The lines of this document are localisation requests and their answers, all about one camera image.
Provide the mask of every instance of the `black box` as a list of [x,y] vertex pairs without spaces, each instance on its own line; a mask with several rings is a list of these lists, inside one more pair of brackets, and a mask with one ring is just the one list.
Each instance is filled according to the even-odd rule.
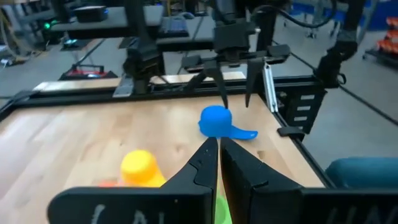
[[77,21],[84,22],[101,22],[108,18],[108,10],[105,6],[85,6],[73,10],[77,17]]

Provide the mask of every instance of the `wooden table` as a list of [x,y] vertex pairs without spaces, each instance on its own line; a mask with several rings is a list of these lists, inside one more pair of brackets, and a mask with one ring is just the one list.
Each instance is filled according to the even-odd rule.
[[[185,82],[190,75],[166,77]],[[117,84],[118,79],[64,81],[35,89]],[[243,95],[228,99],[234,125],[259,131],[253,141],[238,141],[242,147],[306,187],[323,187],[290,138],[277,134],[280,124],[258,96],[252,96],[249,108]],[[0,123],[0,223],[46,223],[46,208],[54,195],[73,186],[118,180],[123,156],[135,149],[154,153],[163,175],[171,178],[205,141],[198,120],[204,107],[215,104],[222,104],[221,97],[16,110]]]

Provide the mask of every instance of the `yellow toy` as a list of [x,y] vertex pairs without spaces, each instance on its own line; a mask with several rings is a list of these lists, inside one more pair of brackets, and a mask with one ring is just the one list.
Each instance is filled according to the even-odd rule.
[[129,152],[121,164],[123,185],[134,187],[161,187],[166,183],[156,158],[145,150]]

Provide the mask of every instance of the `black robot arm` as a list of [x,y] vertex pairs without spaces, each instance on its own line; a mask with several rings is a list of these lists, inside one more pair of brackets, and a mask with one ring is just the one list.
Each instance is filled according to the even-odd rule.
[[314,71],[324,84],[325,88],[337,88],[341,63],[350,59],[358,49],[356,31],[362,17],[366,0],[340,1],[348,4],[343,28],[340,29],[336,44],[327,50]]

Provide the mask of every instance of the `green object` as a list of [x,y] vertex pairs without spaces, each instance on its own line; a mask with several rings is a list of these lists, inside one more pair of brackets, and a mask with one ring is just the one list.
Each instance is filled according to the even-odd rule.
[[228,202],[220,194],[217,194],[216,198],[215,224],[232,224],[231,214],[229,213]]
[[49,29],[51,27],[51,25],[48,23],[48,22],[46,22],[45,24],[44,24],[44,29]]

